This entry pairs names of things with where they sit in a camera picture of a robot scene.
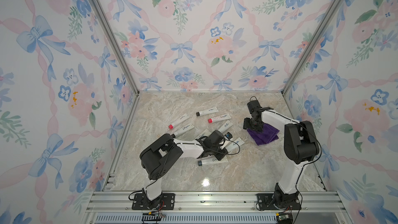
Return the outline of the purple cloth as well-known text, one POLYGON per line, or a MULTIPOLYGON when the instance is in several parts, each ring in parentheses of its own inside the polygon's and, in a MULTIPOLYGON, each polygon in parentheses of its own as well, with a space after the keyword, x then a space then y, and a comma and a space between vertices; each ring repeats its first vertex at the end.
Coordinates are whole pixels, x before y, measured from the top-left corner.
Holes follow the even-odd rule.
POLYGON ((247 129, 247 132, 258 146, 269 144, 278 139, 279 130, 265 123, 262 131, 247 129))

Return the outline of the white toothpaste tube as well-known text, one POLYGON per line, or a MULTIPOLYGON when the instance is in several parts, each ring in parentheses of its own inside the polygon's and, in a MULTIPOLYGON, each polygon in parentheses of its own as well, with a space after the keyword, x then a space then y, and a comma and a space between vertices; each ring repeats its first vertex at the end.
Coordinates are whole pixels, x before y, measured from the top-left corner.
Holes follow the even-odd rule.
POLYGON ((225 149, 228 151, 228 154, 236 153, 240 151, 240 147, 245 144, 241 138, 237 138, 236 140, 228 141, 225 149))

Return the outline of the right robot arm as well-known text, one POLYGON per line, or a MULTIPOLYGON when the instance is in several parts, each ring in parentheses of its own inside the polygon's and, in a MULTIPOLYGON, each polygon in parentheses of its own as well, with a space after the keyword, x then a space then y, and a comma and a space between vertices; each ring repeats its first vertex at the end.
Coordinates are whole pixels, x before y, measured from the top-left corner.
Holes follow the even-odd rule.
POLYGON ((245 118, 243 129, 247 130, 257 145, 269 144, 284 135, 284 152, 288 158, 282 178, 275 186, 271 204, 278 208, 296 203, 297 189, 305 167, 314 162, 321 153, 314 128, 309 121, 291 119, 271 107, 262 107, 258 100, 247 103, 250 118, 245 118))

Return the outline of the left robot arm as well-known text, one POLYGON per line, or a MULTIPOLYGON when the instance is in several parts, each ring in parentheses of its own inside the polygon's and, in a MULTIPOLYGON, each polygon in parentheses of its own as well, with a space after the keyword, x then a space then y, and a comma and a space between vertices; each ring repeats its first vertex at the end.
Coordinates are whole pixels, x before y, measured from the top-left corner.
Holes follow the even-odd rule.
POLYGON ((218 130, 193 141, 181 141, 171 134, 162 135, 140 154, 142 167, 150 180, 149 185, 143 188, 146 199, 153 201, 162 195, 161 178, 179 159, 213 156, 220 161, 228 154, 224 148, 228 140, 218 130))

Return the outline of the white tube centre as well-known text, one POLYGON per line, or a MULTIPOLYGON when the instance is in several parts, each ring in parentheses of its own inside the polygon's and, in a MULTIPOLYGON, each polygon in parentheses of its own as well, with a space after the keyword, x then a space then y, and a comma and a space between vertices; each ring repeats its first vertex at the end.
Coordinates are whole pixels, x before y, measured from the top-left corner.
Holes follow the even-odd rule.
POLYGON ((211 132, 208 130, 208 129, 206 129, 206 130, 204 130, 202 133, 200 133, 196 138, 195 138, 195 140, 199 140, 199 139, 201 139, 202 137, 207 137, 207 136, 209 136, 211 134, 211 132))

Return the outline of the white tube front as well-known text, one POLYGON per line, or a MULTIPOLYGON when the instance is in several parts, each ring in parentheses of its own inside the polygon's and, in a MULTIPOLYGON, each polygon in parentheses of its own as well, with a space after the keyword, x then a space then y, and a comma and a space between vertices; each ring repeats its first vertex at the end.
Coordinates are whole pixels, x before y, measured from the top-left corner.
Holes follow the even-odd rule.
POLYGON ((198 161, 198 166, 202 167, 202 166, 215 165, 221 163, 228 163, 228 159, 226 157, 224 157, 221 160, 218 160, 216 157, 206 158, 198 161))

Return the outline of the white tube grey cap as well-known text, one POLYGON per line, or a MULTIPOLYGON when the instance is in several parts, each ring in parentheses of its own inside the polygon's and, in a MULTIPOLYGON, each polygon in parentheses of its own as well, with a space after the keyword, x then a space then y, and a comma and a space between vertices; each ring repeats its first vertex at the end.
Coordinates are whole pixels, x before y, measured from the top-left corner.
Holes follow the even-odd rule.
POLYGON ((220 133, 226 133, 226 132, 228 131, 228 129, 229 129, 230 127, 232 127, 232 126, 233 126, 233 123, 232 123, 231 121, 227 120, 227 121, 218 129, 218 131, 219 131, 220 133))

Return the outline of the white tube dark cap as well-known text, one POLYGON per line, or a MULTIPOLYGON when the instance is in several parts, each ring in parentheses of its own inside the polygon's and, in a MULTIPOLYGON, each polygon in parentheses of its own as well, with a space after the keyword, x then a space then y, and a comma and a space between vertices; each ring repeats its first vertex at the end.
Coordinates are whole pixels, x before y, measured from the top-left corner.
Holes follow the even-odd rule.
POLYGON ((194 129, 194 128, 195 128, 195 126, 194 126, 193 124, 190 123, 190 124, 188 124, 188 125, 182 127, 181 129, 177 130, 176 132, 174 132, 174 133, 172 134, 172 137, 173 137, 173 138, 179 137, 179 136, 181 136, 181 135, 187 133, 188 131, 190 131, 190 130, 192 130, 192 129, 194 129))

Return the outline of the white tube pink cap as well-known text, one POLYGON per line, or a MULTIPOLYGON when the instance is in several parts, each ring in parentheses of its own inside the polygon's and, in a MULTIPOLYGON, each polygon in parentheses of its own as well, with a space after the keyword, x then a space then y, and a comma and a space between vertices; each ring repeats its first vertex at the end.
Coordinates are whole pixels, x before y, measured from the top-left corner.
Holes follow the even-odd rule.
POLYGON ((181 117, 179 117, 178 119, 176 119, 175 121, 173 121, 170 125, 169 125, 169 129, 172 130, 174 129, 176 126, 178 126, 179 124, 183 123, 184 121, 186 121, 187 119, 189 119, 190 116, 188 114, 184 114, 181 117))
POLYGON ((215 123, 215 122, 220 122, 220 121, 229 120, 229 119, 231 119, 230 114, 223 114, 223 115, 219 115, 219 116, 212 117, 212 118, 208 119, 208 123, 215 123))

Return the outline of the white tube black cap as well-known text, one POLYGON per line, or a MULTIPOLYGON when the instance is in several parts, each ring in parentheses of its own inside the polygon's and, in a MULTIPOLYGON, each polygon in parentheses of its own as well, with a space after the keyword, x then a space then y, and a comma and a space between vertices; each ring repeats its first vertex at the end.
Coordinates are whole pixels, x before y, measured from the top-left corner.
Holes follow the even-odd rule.
POLYGON ((207 110, 202 110, 202 111, 196 112, 196 116, 197 116, 197 117, 199 117, 199 116, 205 116, 205 115, 209 115, 209 114, 213 114, 213 113, 218 113, 218 112, 219 112, 219 110, 218 110, 216 107, 212 107, 212 108, 207 109, 207 110))

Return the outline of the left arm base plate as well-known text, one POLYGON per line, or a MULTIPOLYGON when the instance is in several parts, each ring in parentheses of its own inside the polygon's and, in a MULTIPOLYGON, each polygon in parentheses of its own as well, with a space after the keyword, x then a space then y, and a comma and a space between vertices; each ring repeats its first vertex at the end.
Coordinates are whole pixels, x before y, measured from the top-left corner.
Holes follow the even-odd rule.
POLYGON ((136 193, 132 203, 132 210, 149 211, 149 210, 173 210, 175 206, 175 194, 161 193, 154 200, 149 200, 144 193, 136 193))

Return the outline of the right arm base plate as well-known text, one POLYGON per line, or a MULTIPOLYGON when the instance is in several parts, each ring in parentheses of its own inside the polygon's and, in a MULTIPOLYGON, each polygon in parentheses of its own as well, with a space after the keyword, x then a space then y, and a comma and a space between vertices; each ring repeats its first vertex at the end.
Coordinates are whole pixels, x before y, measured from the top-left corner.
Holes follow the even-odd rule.
POLYGON ((298 198, 298 195, 298 193, 290 195, 279 193, 256 194, 257 208, 261 211, 285 211, 287 208, 294 211, 301 210, 301 202, 298 198))

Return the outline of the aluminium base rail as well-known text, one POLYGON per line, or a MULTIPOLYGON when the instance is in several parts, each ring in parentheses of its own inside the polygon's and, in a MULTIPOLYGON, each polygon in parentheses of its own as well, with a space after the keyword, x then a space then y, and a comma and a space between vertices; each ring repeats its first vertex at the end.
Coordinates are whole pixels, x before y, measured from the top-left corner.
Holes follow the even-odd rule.
POLYGON ((94 193, 83 224, 351 224, 337 192, 303 192, 288 210, 267 206, 257 192, 176 191, 173 209, 134 210, 127 191, 94 193))

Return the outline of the aluminium corner post right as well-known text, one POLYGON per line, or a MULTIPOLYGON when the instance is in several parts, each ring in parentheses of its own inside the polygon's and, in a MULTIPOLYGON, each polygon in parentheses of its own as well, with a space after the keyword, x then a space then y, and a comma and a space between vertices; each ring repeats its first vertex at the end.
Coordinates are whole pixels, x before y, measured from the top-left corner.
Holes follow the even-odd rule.
POLYGON ((294 67, 292 74, 289 76, 288 81, 283 87, 282 95, 286 96, 290 89, 293 88, 293 84, 295 80, 299 76, 301 69, 306 64, 307 60, 310 58, 312 52, 316 48, 316 45, 321 40, 323 34, 326 32, 327 28, 331 20, 333 19, 334 15, 339 11, 339 8, 343 4, 344 0, 332 0, 331 3, 328 5, 324 13, 324 17, 320 20, 317 28, 314 31, 313 37, 310 39, 308 47, 304 49, 302 56, 299 58, 298 63, 294 67))

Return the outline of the aluminium corner post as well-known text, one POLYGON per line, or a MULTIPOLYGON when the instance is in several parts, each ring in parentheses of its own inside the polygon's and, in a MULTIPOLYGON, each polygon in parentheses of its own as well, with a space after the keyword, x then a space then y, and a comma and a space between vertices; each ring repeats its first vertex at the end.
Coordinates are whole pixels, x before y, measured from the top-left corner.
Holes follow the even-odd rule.
POLYGON ((93 7, 94 13, 97 15, 99 24, 100 24, 102 30, 104 31, 105 36, 108 39, 109 44, 110 44, 112 50, 114 51, 118 62, 120 63, 121 69, 126 76, 127 82, 131 86, 131 88, 134 92, 134 95, 136 97, 138 97, 140 92, 134 82, 134 79, 133 79, 131 71, 129 70, 128 64, 122 55, 121 49, 120 49, 119 45, 117 44, 115 35, 113 34, 113 31, 112 31, 112 27, 106 17, 105 11, 104 11, 103 7, 101 6, 100 1, 99 0, 88 0, 88 1, 91 4, 91 6, 93 7))
POLYGON ((314 31, 313 37, 310 39, 308 47, 304 49, 302 56, 299 58, 298 63, 294 67, 292 74, 289 76, 288 81, 283 87, 282 95, 286 96, 290 89, 293 88, 293 84, 295 80, 299 76, 301 69, 306 64, 307 60, 310 58, 312 52, 316 48, 316 45, 321 40, 323 34, 326 32, 327 28, 331 20, 333 19, 334 15, 339 11, 339 8, 343 4, 344 0, 332 0, 331 3, 328 5, 324 13, 324 17, 320 20, 317 28, 314 31))

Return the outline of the aluminium corner post left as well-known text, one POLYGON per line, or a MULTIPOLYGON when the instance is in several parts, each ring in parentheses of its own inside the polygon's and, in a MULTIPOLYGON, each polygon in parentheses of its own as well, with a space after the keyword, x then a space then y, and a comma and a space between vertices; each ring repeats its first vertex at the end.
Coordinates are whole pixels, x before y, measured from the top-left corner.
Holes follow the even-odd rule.
POLYGON ((136 97, 138 97, 140 92, 134 82, 134 79, 133 79, 131 71, 129 70, 128 64, 122 55, 121 49, 120 49, 119 45, 117 44, 115 35, 113 34, 113 31, 112 31, 112 27, 106 17, 105 11, 104 11, 103 7, 101 6, 100 1, 99 0, 88 0, 88 1, 91 4, 91 6, 93 7, 94 13, 97 15, 99 24, 100 24, 102 30, 104 31, 105 36, 108 39, 109 44, 110 44, 112 50, 114 51, 118 62, 120 63, 121 69, 126 76, 127 82, 131 86, 131 88, 134 92, 134 95, 136 97))

